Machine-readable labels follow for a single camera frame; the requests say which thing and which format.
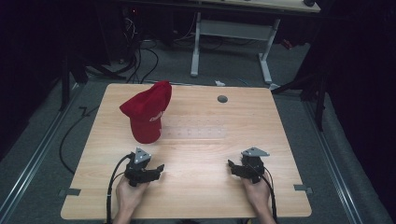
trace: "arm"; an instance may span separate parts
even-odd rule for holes
[[[148,186],[149,182],[132,187],[129,185],[129,180],[122,176],[120,183],[117,185],[119,211],[113,220],[113,224],[129,224],[131,222],[132,214],[142,201],[143,193]]]
[[[264,180],[252,184],[250,179],[241,178],[247,192],[247,199],[251,203],[260,224],[276,224],[268,205],[270,190]]]

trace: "gray carpet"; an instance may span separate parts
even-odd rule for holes
[[[168,79],[175,83],[214,86],[215,80],[219,80],[226,86],[268,88],[268,85],[263,83],[257,55],[252,53],[260,44],[260,42],[254,42],[241,47],[232,43],[223,43],[216,50],[212,50],[217,47],[216,43],[203,43],[200,74],[198,77],[190,77],[192,46],[174,45],[170,48],[161,43],[154,45],[153,42],[148,42],[144,44],[144,47],[155,46],[152,50],[158,54],[159,62],[146,81]],[[279,45],[272,47],[268,63],[275,84],[286,84],[294,79],[308,49],[308,45],[290,50]],[[155,60],[154,54],[142,50],[142,64],[138,71],[140,78],[154,66]],[[109,68],[117,70],[121,66],[114,63]],[[60,129],[55,133],[47,155],[8,223],[103,222],[103,220],[68,221],[60,217],[64,197],[59,196],[59,192],[70,186],[73,176],[60,162],[59,146],[68,129],[81,118],[80,107],[86,106],[90,110],[99,105],[106,86],[112,82],[121,81],[90,76],[90,81],[83,87],[82,92],[71,105]],[[55,119],[61,102],[60,88],[60,85],[57,85],[48,99],[37,109],[18,142],[1,161],[1,202],[7,198],[24,167],[35,153],[46,130]],[[308,194],[313,212],[310,217],[282,217],[279,223],[350,223],[326,165],[316,128],[311,121],[312,117],[306,111],[306,103],[300,101],[298,92],[286,91],[274,97],[303,183],[313,190],[313,193]],[[95,113],[92,113],[91,116],[83,119],[64,141],[64,160],[73,170],[77,168],[94,117]],[[362,223],[392,223],[353,155],[328,97],[323,127],[323,134],[345,176],[354,202],[359,208]]]

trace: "cap brim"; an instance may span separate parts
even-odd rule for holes
[[[141,144],[153,143],[161,136],[161,118],[151,122],[141,122],[136,119],[130,119],[130,122],[134,139]]]

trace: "wooden table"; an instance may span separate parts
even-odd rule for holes
[[[241,152],[251,147],[270,153],[262,160],[274,178],[278,216],[310,216],[305,192],[294,190],[293,185],[301,185],[302,180],[269,90],[173,86],[162,117],[163,135],[155,143],[142,145],[134,140],[129,118],[119,106],[150,86],[107,87],[70,186],[81,192],[66,197],[63,218],[106,218],[111,174],[118,161],[136,147],[151,154],[148,169],[165,167],[160,180],[150,184],[135,218],[255,217],[240,178],[231,175],[227,165],[227,160],[241,164]],[[219,95],[228,102],[220,103]],[[113,216],[118,209],[114,190],[118,182],[113,187]]]

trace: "red cap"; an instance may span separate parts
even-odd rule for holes
[[[169,105],[172,86],[168,81],[155,83],[120,106],[131,121],[132,134],[137,142],[149,144],[161,136],[161,116]]]

